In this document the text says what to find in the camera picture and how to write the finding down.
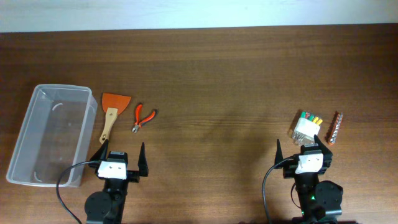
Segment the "red handled pliers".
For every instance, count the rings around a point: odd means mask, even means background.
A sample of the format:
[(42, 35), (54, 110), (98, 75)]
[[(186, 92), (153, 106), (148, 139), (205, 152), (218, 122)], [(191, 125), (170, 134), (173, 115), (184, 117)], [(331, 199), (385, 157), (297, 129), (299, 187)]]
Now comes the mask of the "red handled pliers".
[(146, 123), (148, 123), (149, 121), (152, 121), (158, 113), (157, 109), (153, 109), (150, 115), (148, 115), (142, 119), (141, 118), (142, 107), (143, 107), (142, 103), (138, 103), (136, 106), (135, 122), (134, 122), (134, 126), (132, 127), (132, 130), (131, 130), (133, 133), (137, 133), (138, 130), (140, 130)]

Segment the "clear plastic container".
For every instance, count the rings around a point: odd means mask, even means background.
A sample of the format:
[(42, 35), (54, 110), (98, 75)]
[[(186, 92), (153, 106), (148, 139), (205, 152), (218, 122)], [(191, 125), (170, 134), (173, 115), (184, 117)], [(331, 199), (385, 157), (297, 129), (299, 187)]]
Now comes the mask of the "clear plastic container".
[(79, 187), (98, 104), (92, 90), (37, 85), (14, 147), (6, 180), (35, 187)]

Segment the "orange socket bit rail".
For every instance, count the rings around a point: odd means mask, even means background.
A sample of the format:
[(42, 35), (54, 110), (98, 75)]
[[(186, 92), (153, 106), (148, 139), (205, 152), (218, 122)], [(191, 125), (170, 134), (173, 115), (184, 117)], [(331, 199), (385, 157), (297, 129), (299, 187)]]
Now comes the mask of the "orange socket bit rail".
[(335, 118), (333, 120), (333, 127), (330, 131), (330, 135), (328, 138), (328, 144), (333, 145), (336, 142), (336, 137), (338, 135), (338, 131), (340, 130), (341, 122), (343, 120), (343, 113), (336, 113)]

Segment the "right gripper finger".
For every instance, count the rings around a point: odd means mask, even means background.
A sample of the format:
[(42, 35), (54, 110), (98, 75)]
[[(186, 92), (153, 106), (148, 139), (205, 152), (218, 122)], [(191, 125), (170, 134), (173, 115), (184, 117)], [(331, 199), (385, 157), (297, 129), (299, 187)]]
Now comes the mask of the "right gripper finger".
[(274, 159), (274, 169), (281, 169), (281, 163), (284, 160), (283, 153), (282, 153), (282, 148), (280, 145), (280, 140), (277, 139), (277, 147), (276, 147), (276, 153), (275, 153), (275, 159)]
[(333, 153), (322, 143), (317, 135), (314, 135), (314, 141), (316, 144), (318, 144), (318, 147), (324, 155), (324, 158), (331, 159), (333, 157)]

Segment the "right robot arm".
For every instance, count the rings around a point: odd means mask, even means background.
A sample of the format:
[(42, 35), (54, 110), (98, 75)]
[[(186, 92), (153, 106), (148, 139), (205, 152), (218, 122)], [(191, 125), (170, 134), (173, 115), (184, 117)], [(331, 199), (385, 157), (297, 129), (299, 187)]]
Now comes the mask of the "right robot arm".
[(318, 136), (314, 141), (302, 145), (299, 154), (286, 158), (277, 141), (275, 168), (283, 170), (283, 178), (294, 179), (302, 216), (293, 218), (292, 223), (337, 223), (342, 214), (343, 188), (329, 180), (319, 181), (331, 166), (333, 153)]

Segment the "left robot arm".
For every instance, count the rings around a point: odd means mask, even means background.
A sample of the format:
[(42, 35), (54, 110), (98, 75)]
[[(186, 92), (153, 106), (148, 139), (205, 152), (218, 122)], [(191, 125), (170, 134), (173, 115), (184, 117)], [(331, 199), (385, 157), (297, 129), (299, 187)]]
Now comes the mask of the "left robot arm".
[(108, 151), (109, 141), (91, 157), (90, 165), (96, 176), (104, 181), (101, 191), (92, 193), (85, 202), (86, 222), (94, 224), (121, 223), (129, 183), (138, 183), (149, 175), (145, 144), (141, 144), (138, 170), (127, 169), (128, 154)]

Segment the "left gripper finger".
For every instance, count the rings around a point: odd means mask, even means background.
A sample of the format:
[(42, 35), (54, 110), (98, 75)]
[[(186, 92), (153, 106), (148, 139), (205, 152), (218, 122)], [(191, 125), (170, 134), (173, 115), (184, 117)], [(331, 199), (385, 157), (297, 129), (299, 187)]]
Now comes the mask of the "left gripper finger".
[(141, 177), (147, 177), (149, 175), (149, 168), (147, 164), (147, 159), (146, 159), (146, 151), (145, 151), (145, 143), (142, 142), (141, 144), (141, 150), (139, 154), (139, 160), (138, 160), (138, 168), (139, 168), (139, 175)]
[(97, 152), (91, 157), (90, 161), (105, 161), (108, 153), (108, 145), (109, 140), (106, 139)]

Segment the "orange scraper wooden handle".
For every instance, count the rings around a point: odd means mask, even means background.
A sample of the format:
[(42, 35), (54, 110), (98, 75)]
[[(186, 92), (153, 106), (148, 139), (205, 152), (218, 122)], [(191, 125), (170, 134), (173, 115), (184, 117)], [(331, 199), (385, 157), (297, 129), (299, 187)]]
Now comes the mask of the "orange scraper wooden handle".
[(112, 93), (103, 93), (102, 108), (105, 114), (104, 128), (99, 138), (101, 144), (109, 139), (113, 124), (118, 116), (127, 108), (131, 97)]

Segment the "clear case coloured bits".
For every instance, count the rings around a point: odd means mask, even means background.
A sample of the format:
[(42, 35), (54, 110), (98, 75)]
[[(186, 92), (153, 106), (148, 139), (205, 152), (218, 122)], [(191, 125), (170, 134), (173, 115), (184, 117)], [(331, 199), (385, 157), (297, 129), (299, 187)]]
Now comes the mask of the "clear case coloured bits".
[(302, 111), (293, 129), (292, 139), (294, 143), (299, 146), (313, 144), (315, 142), (314, 135), (318, 135), (322, 122), (321, 117), (308, 111)]

